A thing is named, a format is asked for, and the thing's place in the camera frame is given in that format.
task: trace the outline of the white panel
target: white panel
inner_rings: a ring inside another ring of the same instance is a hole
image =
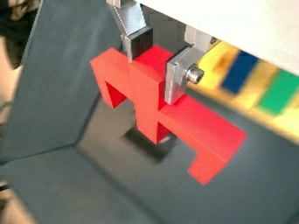
[[[299,0],[136,0],[299,75]]]

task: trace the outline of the metal bracket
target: metal bracket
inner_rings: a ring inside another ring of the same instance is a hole
[[[154,46],[154,30],[146,26],[140,3],[132,0],[107,0],[131,62]]]
[[[212,36],[187,25],[184,40],[192,47],[174,55],[166,67],[164,100],[171,105],[183,96],[187,82],[198,84],[202,80],[204,72],[195,62],[208,51]]]

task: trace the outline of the blue block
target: blue block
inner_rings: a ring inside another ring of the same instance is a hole
[[[257,63],[258,58],[255,56],[247,52],[241,52],[235,64],[229,71],[227,78],[222,83],[222,87],[237,94]]]

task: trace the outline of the green block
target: green block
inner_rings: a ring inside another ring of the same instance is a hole
[[[281,70],[258,106],[274,114],[282,113],[298,88],[299,77]]]

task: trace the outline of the red plastic piece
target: red plastic piece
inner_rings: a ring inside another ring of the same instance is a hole
[[[190,174],[206,185],[234,156],[246,133],[184,95],[174,105],[164,102],[164,65],[172,57],[152,47],[135,61],[110,49],[92,61],[104,102],[115,108],[126,99],[135,104],[138,129],[159,143],[171,131],[199,153]]]

